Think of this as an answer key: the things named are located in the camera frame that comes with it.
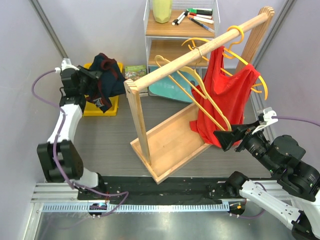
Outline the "navy blue tank top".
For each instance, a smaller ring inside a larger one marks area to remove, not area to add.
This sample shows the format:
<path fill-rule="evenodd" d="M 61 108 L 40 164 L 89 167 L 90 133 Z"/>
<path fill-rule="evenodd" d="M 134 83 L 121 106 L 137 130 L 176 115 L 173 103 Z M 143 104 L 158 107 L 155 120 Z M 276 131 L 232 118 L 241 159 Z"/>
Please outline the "navy blue tank top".
<path fill-rule="evenodd" d="M 99 53 L 94 57 L 89 70 L 98 71 L 101 76 L 89 85 L 85 92 L 86 100 L 105 113 L 113 106 L 111 97 L 126 93 L 124 86 L 126 79 L 120 71 L 117 61 L 107 57 L 104 53 Z"/>

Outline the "red tank top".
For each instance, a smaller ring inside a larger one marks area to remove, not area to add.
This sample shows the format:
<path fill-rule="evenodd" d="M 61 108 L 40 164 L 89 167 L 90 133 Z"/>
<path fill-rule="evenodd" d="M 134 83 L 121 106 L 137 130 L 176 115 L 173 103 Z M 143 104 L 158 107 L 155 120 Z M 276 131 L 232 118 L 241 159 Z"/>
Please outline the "red tank top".
<path fill-rule="evenodd" d="M 222 111 L 231 125 L 244 123 L 244 110 L 251 94 L 251 87 L 260 73 L 248 64 L 232 76 L 221 71 L 224 68 L 224 47 L 221 46 L 210 54 L 210 60 L 203 79 L 206 91 Z M 198 133 L 206 144 L 221 147 L 214 131 L 220 128 L 202 111 L 197 119 L 189 122 L 190 129 Z"/>

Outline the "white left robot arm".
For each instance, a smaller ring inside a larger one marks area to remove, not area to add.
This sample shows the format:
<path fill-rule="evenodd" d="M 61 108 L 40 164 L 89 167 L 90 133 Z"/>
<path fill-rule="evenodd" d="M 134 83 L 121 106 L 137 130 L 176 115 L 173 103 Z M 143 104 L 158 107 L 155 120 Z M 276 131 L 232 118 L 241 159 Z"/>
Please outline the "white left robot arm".
<path fill-rule="evenodd" d="M 55 128 L 48 140 L 36 149 L 44 177 L 49 183 L 66 182 L 72 188 L 89 190 L 93 198 L 100 200 L 106 195 L 107 187 L 99 173 L 84 167 L 74 146 L 74 137 L 85 111 L 85 92 L 102 72 L 74 66 L 66 58 L 54 72 L 60 75 L 63 92 L 59 103 L 52 104 L 59 110 Z"/>

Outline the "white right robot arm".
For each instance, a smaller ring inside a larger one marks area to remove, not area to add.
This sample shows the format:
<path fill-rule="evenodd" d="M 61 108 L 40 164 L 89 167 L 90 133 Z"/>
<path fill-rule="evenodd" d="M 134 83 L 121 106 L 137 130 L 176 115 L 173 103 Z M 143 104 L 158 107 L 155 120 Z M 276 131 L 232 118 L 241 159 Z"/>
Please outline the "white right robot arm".
<path fill-rule="evenodd" d="M 230 131 L 214 131 L 223 151 L 235 143 L 236 152 L 247 150 L 276 179 L 278 185 L 293 196 L 296 207 L 269 194 L 243 173 L 235 171 L 225 182 L 226 193 L 242 197 L 262 207 L 282 222 L 296 240 L 320 238 L 320 173 L 303 162 L 306 151 L 290 135 L 269 142 L 259 123 L 233 125 Z"/>

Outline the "yellow plastic bin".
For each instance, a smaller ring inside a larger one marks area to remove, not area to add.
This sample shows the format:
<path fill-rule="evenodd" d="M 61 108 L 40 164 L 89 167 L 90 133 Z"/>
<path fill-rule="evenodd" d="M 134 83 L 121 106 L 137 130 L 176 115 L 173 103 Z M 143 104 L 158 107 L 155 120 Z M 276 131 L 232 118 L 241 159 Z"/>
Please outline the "yellow plastic bin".
<path fill-rule="evenodd" d="M 116 103 L 116 99 L 119 97 L 119 95 L 111 97 L 110 101 L 112 103 L 112 107 L 107 110 L 105 113 L 103 113 L 98 107 L 96 107 L 94 104 L 87 101 L 88 106 L 85 108 L 84 114 L 86 116 L 114 116 L 117 112 L 118 104 Z"/>

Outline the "green picture book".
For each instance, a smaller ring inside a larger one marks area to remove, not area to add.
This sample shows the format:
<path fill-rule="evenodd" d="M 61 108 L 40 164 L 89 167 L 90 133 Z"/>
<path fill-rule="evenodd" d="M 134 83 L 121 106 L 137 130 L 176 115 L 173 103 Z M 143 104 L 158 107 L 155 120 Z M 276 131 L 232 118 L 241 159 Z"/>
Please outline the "green picture book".
<path fill-rule="evenodd" d="M 146 65 L 127 65 L 124 68 L 124 75 L 126 79 L 136 81 L 147 74 Z"/>

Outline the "wooden clothes rack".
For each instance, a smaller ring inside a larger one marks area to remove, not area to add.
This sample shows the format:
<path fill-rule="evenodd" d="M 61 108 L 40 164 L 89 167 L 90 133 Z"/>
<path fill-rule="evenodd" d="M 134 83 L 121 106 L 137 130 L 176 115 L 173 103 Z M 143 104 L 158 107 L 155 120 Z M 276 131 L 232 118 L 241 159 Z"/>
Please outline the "wooden clothes rack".
<path fill-rule="evenodd" d="M 184 66 L 195 70 L 204 80 L 211 52 L 219 47 L 224 47 L 225 52 L 225 44 L 227 42 L 233 42 L 246 32 L 249 32 L 250 35 L 242 54 L 235 56 L 238 60 L 235 73 L 249 64 L 252 65 L 252 60 L 274 14 L 275 11 L 272 7 L 265 6 L 260 9 L 256 17 L 241 25 L 232 27 L 229 31 L 213 40 L 205 40 L 203 45 L 175 60 L 171 61 L 160 57 L 159 68 L 141 79 L 136 81 L 128 79 L 125 81 L 126 96 L 137 131 L 137 138 L 130 144 L 157 184 L 162 183 L 177 170 L 196 158 L 208 149 L 211 144 L 205 143 L 201 136 L 190 128 L 190 122 L 198 118 L 198 111 L 200 110 L 193 102 L 152 129 L 146 130 L 139 91 L 143 87 L 148 87 L 160 79 L 176 73 L 176 70 Z M 221 116 L 208 100 L 200 97 L 195 91 L 193 91 L 192 96 L 225 129 L 227 128 Z"/>

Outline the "teal cutting board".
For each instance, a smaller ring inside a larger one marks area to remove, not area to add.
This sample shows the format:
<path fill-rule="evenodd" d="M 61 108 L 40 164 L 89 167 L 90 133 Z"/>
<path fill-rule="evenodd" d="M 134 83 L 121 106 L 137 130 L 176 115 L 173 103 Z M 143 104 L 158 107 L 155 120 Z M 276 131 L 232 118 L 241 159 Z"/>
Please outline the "teal cutting board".
<path fill-rule="evenodd" d="M 177 72 L 174 72 L 171 76 L 188 94 L 192 95 L 192 87 Z M 148 91 L 151 96 L 192 103 L 192 100 L 168 76 L 150 85 Z"/>

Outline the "pale green vase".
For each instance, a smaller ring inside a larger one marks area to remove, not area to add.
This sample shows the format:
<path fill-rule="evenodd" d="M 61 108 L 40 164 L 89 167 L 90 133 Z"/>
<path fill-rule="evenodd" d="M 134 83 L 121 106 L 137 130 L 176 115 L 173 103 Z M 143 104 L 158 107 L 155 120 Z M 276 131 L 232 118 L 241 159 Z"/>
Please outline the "pale green vase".
<path fill-rule="evenodd" d="M 172 0 L 153 0 L 152 11 L 157 23 L 164 24 L 170 20 L 172 14 Z"/>

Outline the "black white marker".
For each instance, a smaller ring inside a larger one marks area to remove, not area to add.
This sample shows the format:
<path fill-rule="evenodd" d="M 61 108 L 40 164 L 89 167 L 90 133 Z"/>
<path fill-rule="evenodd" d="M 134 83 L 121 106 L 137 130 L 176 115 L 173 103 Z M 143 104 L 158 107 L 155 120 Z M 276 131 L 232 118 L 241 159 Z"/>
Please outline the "black white marker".
<path fill-rule="evenodd" d="M 176 25 L 179 25 L 179 24 L 183 21 L 183 19 L 188 15 L 188 13 L 189 13 L 189 12 L 186 10 L 186 11 L 185 11 L 185 15 L 178 21 L 178 23 L 177 23 Z"/>
<path fill-rule="evenodd" d="M 182 12 L 171 24 L 172 24 L 173 26 L 177 25 L 178 22 L 179 22 L 179 20 L 185 15 L 185 13 L 186 13 L 185 11 Z"/>

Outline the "orange capped marker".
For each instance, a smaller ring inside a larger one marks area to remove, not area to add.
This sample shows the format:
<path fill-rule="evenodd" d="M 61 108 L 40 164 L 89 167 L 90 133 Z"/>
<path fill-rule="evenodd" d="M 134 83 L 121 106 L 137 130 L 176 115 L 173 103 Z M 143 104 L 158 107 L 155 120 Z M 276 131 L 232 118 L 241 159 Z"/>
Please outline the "orange capped marker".
<path fill-rule="evenodd" d="M 203 22 L 203 23 L 208 23 L 208 24 L 214 23 L 214 21 L 212 19 L 207 19 L 207 18 L 198 17 L 198 16 L 194 16 L 194 15 L 188 15 L 188 17 L 191 19 L 194 19 L 196 21 Z"/>

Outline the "blue grey pen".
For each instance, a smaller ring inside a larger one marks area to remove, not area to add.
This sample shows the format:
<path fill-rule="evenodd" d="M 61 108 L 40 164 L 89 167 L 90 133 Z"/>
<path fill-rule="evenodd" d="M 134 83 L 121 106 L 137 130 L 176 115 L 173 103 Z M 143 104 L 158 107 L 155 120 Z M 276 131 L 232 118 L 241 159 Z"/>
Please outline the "blue grey pen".
<path fill-rule="evenodd" d="M 195 19 L 193 19 L 191 17 L 189 17 L 188 19 L 191 20 L 193 23 L 197 24 L 198 26 L 204 28 L 205 30 L 207 30 L 207 31 L 209 31 L 211 33 L 215 33 L 215 31 L 212 28 L 200 23 L 199 21 L 197 21 L 197 20 L 195 20 Z"/>

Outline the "red capped marker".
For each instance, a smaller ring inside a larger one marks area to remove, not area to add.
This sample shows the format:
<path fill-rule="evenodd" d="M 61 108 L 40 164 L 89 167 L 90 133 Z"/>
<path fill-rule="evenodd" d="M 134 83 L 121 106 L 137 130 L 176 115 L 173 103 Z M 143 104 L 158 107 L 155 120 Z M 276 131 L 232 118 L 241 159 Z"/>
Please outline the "red capped marker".
<path fill-rule="evenodd" d="M 194 17 L 199 17 L 199 18 L 203 18 L 203 19 L 209 19 L 212 20 L 213 17 L 211 15 L 202 15 L 202 14 L 196 14 L 196 13 L 188 13 L 188 16 L 194 16 Z"/>

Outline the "green capped marker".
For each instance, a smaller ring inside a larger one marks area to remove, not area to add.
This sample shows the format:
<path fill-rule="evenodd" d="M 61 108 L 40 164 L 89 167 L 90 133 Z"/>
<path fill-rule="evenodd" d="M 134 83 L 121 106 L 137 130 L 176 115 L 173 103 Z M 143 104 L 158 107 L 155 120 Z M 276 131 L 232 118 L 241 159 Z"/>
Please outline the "green capped marker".
<path fill-rule="evenodd" d="M 186 9 L 189 13 L 193 13 L 196 15 L 205 15 L 211 16 L 213 14 L 212 8 L 187 8 Z"/>

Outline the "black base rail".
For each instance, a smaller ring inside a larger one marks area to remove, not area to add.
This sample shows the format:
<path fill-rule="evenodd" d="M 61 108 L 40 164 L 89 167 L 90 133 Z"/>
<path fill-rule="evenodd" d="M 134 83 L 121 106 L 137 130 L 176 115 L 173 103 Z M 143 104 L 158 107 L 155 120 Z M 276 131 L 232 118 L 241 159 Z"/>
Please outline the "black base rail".
<path fill-rule="evenodd" d="M 169 177 L 160 184 L 146 176 L 104 176 L 103 180 L 106 194 L 128 192 L 123 206 L 211 205 L 242 199 L 227 191 L 226 178 Z"/>

